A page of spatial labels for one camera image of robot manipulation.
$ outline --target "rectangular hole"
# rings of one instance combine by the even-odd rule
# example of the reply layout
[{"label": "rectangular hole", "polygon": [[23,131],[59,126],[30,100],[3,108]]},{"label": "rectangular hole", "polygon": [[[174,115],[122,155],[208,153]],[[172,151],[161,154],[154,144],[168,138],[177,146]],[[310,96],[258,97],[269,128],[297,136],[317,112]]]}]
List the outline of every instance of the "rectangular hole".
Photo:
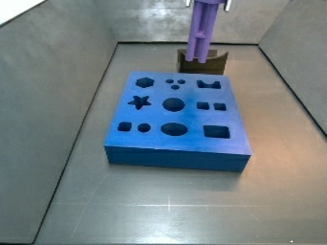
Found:
[{"label": "rectangular hole", "polygon": [[226,126],[204,125],[204,137],[229,139],[229,129]]},{"label": "rectangular hole", "polygon": [[120,122],[117,125],[117,131],[121,131],[121,132],[129,132],[130,128],[132,128],[130,122]]},{"label": "rectangular hole", "polygon": [[225,111],[225,104],[224,103],[213,103],[213,107],[216,111]]},{"label": "rectangular hole", "polygon": [[197,102],[196,108],[200,110],[208,110],[209,109],[209,103],[208,102]]}]

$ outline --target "blue foam block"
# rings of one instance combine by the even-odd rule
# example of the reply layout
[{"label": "blue foam block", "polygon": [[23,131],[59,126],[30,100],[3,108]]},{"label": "blue foam block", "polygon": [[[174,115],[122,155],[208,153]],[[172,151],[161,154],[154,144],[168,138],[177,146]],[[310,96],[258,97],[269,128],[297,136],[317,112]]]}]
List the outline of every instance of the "blue foam block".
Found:
[{"label": "blue foam block", "polygon": [[112,164],[241,171],[252,152],[228,78],[130,72],[104,150]]}]

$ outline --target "purple cylinder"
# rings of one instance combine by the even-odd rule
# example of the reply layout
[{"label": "purple cylinder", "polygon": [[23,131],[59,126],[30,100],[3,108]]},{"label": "purple cylinder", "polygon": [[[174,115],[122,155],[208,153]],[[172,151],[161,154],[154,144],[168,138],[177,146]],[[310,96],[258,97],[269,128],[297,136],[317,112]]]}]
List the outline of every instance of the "purple cylinder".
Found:
[{"label": "purple cylinder", "polygon": [[186,61],[192,61],[197,57],[198,63],[205,63],[218,4],[221,3],[224,3],[224,0],[193,1]]}]

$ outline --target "side wall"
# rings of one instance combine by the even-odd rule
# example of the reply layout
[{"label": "side wall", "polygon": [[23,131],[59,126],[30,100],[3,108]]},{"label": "side wall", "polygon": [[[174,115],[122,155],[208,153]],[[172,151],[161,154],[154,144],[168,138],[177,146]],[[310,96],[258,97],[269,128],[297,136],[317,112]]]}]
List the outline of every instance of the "side wall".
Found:
[{"label": "side wall", "polygon": [[[102,0],[118,41],[188,41],[192,8],[185,0]],[[288,0],[233,0],[218,12],[213,42],[257,44]]]},{"label": "side wall", "polygon": [[116,46],[95,0],[0,29],[0,243],[30,243]]},{"label": "side wall", "polygon": [[292,0],[258,47],[327,134],[325,13],[325,0]]}]

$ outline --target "star-shaped hole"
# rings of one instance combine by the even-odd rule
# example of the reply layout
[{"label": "star-shaped hole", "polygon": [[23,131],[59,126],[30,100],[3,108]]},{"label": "star-shaped hole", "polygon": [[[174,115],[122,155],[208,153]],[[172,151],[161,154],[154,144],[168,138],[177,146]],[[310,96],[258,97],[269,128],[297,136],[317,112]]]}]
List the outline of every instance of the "star-shaped hole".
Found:
[{"label": "star-shaped hole", "polygon": [[148,96],[145,97],[133,96],[133,101],[128,102],[128,104],[133,104],[134,109],[138,110],[142,107],[142,105],[150,105],[148,98],[149,98]]}]

